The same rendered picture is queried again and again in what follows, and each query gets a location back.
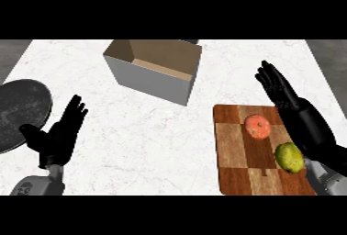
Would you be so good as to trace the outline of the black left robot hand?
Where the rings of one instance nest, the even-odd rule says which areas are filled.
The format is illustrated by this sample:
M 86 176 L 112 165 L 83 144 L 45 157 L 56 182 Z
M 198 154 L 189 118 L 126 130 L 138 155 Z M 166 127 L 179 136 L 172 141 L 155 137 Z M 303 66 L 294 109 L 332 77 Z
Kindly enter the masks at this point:
M 61 120 L 53 124 L 49 132 L 31 124 L 19 127 L 27 147 L 40 154 L 39 167 L 42 169 L 48 169 L 50 165 L 64 166 L 71 160 L 77 134 L 87 113 L 89 109 L 81 102 L 81 96 L 74 95 Z

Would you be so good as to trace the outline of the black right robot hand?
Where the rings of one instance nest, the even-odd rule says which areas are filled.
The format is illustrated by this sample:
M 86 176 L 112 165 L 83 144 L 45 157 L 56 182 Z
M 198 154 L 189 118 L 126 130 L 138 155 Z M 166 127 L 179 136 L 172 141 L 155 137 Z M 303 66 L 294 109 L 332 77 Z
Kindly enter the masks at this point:
M 257 69 L 256 79 L 275 104 L 291 140 L 301 153 L 347 177 L 347 147 L 338 145 L 318 108 L 296 94 L 284 74 L 266 61 Z

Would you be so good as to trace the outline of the green pear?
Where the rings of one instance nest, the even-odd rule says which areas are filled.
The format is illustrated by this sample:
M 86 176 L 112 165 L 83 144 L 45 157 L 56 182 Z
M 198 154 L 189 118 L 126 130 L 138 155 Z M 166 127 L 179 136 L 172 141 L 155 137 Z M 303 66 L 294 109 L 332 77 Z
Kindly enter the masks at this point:
M 299 173 L 304 168 L 304 156 L 293 142 L 281 144 L 275 149 L 275 159 L 287 173 Z

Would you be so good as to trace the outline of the checkered wooden cutting board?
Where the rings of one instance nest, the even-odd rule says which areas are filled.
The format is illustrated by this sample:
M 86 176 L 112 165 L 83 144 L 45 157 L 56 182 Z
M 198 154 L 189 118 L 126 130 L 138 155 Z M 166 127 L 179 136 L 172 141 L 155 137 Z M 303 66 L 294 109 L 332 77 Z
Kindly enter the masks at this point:
M 257 140 L 247 133 L 244 120 L 260 114 L 270 122 L 272 134 Z M 313 196 L 306 169 L 290 174 L 278 166 L 273 152 L 291 141 L 273 106 L 216 105 L 213 107 L 220 191 L 225 195 Z

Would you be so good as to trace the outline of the open cardboard box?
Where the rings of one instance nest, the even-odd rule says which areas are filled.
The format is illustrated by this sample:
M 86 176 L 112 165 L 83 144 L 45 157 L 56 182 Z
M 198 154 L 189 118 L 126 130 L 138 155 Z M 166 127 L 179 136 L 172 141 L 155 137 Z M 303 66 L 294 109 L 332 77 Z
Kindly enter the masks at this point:
M 115 39 L 104 57 L 120 85 L 185 106 L 203 47 L 180 39 Z

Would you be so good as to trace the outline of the orange red round fruit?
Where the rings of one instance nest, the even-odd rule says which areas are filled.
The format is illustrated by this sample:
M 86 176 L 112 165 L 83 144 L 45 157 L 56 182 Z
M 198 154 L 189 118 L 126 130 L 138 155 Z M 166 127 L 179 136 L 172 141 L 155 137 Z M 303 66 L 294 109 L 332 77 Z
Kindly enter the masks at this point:
M 265 140 L 272 134 L 270 122 L 260 114 L 245 118 L 244 126 L 247 133 L 256 140 Z

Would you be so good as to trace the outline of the dark grey round plate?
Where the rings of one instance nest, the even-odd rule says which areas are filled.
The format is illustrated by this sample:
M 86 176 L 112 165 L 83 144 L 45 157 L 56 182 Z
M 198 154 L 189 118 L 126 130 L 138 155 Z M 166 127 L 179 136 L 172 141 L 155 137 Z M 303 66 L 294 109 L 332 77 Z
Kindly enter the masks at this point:
M 50 90 L 40 81 L 21 79 L 0 85 L 0 154 L 25 143 L 24 124 L 45 126 L 52 106 Z

